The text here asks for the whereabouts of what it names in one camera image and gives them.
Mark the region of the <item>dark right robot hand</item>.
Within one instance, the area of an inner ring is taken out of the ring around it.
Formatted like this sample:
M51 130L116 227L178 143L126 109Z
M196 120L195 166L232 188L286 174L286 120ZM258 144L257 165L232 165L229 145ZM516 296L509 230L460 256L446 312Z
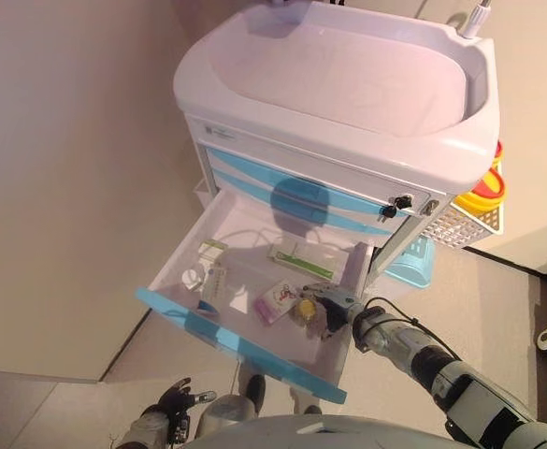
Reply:
M365 306L349 289L331 282L304 285L300 291L304 299L315 303L322 318L316 318L316 334L329 340L344 327L348 327L356 340L362 337L361 314Z

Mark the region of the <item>dark left robot hand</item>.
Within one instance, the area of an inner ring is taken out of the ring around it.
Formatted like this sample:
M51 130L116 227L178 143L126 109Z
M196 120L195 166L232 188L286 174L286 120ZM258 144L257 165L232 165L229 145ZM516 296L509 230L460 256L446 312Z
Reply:
M170 424L178 422L194 406L211 403L217 398L217 393L212 390L193 393L191 380L190 377L186 377L177 381L158 401Z

